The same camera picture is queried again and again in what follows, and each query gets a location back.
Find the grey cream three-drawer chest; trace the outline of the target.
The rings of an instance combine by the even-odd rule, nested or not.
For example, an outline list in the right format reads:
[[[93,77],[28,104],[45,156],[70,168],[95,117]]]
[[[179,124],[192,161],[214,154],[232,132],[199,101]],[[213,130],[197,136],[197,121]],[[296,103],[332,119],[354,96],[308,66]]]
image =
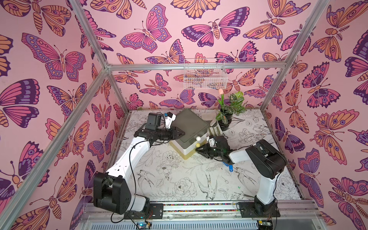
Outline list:
[[[197,144],[201,146],[206,143],[209,124],[190,109],[175,115],[175,120],[171,124],[171,128],[173,127],[185,133],[179,139],[169,142],[184,160],[196,153]]]

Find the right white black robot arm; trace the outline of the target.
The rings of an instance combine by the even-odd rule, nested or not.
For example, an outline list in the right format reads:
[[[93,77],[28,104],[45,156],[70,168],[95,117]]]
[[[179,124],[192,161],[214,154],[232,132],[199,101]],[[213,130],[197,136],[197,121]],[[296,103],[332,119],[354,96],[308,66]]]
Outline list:
[[[275,202],[278,176],[284,171],[287,160],[274,146],[262,139],[254,145],[231,149],[224,136],[210,136],[206,144],[197,144],[196,153],[227,165],[252,161],[260,173],[260,186],[255,203],[264,207]]]

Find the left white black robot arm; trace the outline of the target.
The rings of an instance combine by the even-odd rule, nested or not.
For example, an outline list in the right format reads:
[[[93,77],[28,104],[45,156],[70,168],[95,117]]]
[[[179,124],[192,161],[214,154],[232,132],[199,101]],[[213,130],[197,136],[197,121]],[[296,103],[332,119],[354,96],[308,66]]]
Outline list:
[[[185,132],[173,125],[175,114],[149,113],[147,122],[135,133],[122,156],[105,173],[94,177],[93,204],[95,207],[119,215],[140,218],[150,211],[149,198],[130,190],[128,180],[134,179],[134,168],[143,155],[154,146],[182,137]]]

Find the potted green plant pink tulip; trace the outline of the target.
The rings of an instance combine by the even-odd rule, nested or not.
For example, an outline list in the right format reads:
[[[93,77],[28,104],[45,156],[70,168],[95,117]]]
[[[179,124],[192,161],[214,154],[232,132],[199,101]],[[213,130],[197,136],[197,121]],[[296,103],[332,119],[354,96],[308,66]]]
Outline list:
[[[247,109],[243,105],[244,96],[242,92],[230,94],[228,103],[225,103],[224,90],[219,89],[218,92],[220,94],[220,99],[218,99],[218,103],[220,105],[220,111],[216,116],[216,120],[221,130],[226,131],[229,129],[229,126],[232,122],[232,116],[233,115],[238,116],[246,112]]]

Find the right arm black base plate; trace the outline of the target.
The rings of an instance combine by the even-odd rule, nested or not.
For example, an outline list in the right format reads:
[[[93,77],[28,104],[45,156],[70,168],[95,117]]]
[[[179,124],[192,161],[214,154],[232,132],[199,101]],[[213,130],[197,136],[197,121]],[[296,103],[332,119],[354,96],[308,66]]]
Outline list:
[[[278,218],[281,216],[275,202],[268,205],[262,202],[238,202],[237,209],[242,218]]]

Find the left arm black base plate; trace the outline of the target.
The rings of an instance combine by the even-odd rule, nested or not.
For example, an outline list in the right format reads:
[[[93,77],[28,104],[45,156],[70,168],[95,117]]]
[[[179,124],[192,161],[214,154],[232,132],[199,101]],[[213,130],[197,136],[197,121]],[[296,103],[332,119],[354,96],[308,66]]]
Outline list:
[[[124,219],[146,220],[146,219],[162,219],[163,203],[150,203],[143,211],[130,211],[124,214]]]

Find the aluminium front rail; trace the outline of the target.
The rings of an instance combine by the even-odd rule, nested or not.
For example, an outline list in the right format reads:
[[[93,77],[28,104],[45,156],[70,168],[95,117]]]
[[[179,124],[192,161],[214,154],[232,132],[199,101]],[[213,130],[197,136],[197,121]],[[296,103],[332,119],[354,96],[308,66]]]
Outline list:
[[[317,219],[321,214],[311,200],[278,200],[270,210],[257,214],[253,201],[151,202],[143,217],[159,220],[195,219]]]

